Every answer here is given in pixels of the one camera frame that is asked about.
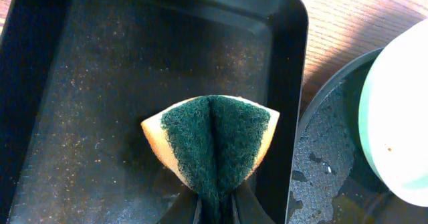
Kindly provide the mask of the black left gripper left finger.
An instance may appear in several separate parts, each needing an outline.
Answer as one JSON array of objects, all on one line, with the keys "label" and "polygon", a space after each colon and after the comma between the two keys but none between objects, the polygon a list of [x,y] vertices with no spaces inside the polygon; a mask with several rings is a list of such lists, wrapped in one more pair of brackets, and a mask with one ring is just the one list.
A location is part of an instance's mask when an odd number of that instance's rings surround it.
[{"label": "black left gripper left finger", "polygon": [[201,200],[186,187],[156,224],[200,224],[200,220]]}]

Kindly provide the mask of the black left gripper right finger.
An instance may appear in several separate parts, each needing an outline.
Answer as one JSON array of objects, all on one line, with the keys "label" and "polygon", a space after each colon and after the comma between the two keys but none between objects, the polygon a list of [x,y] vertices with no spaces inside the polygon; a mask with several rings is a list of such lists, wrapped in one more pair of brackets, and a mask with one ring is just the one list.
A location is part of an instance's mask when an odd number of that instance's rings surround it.
[{"label": "black left gripper right finger", "polygon": [[233,224],[274,224],[246,182],[232,195]]}]

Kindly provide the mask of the yellow green scrub sponge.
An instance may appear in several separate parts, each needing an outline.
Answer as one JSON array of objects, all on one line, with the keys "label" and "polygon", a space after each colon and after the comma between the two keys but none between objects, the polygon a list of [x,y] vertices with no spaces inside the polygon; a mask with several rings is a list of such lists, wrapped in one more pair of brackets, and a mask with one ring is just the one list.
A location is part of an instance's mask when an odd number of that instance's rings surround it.
[{"label": "yellow green scrub sponge", "polygon": [[200,196],[206,212],[219,215],[262,162],[279,118],[245,98],[208,95],[173,104],[141,127],[162,164]]}]

